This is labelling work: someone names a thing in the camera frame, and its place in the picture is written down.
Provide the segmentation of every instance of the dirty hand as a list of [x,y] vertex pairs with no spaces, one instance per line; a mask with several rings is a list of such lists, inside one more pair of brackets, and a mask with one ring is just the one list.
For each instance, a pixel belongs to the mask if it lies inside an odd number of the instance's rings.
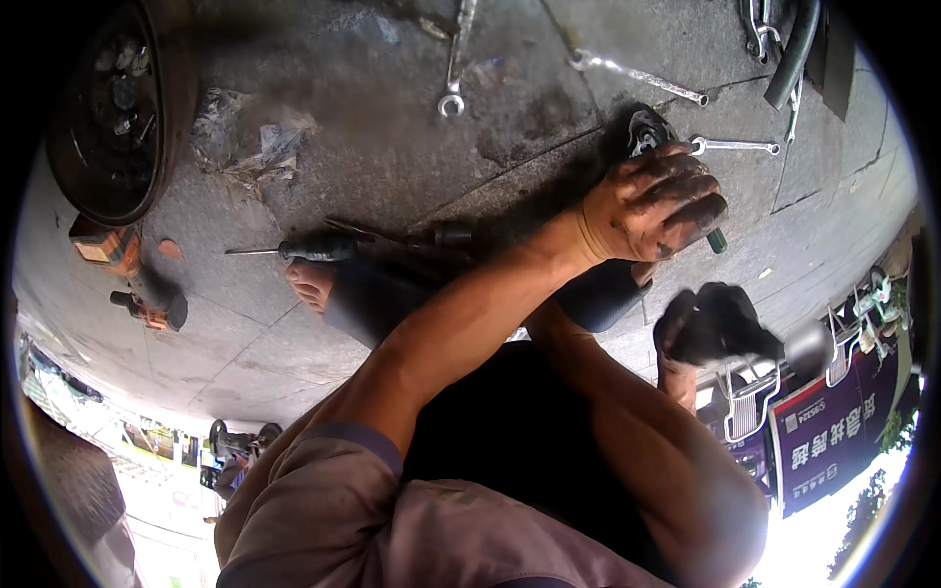
[[582,201],[582,232],[600,259],[669,259],[727,217],[719,183],[685,143],[612,167]]

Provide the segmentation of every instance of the concrete floor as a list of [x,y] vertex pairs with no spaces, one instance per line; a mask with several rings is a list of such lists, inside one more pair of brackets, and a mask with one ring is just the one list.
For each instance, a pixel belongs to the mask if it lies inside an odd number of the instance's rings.
[[[449,43],[376,8],[381,2],[194,4],[205,27],[205,87],[262,93],[316,119],[294,179],[251,195],[184,154],[144,222],[145,261],[189,300],[183,330],[160,333],[109,304],[120,282],[72,251],[76,211],[40,155],[13,286],[24,328],[65,367],[118,404],[199,433],[212,418],[287,424],[367,355],[297,305],[282,277],[286,262],[226,257],[227,248],[271,246],[318,228],[326,215],[390,231],[465,218],[512,240],[579,196],[605,124],[635,101],[656,105],[681,136],[783,143],[787,131],[789,112],[761,98],[774,66],[744,51],[735,0],[480,0],[459,119],[435,109]],[[455,13],[454,1],[420,4]],[[774,15],[773,23],[786,33],[791,18]],[[236,21],[251,23],[238,28],[242,37],[213,34]],[[706,90],[710,104],[610,72],[578,73],[566,64],[566,39]],[[916,201],[913,158],[861,55],[855,68],[845,123],[807,85],[797,140],[780,155],[702,157],[729,202],[729,251],[716,256],[701,242],[665,263],[643,306],[599,337],[615,358],[655,377],[653,323],[678,289],[711,280],[741,284],[783,335],[843,299],[892,243]],[[156,252],[165,238],[180,245],[182,261]]]

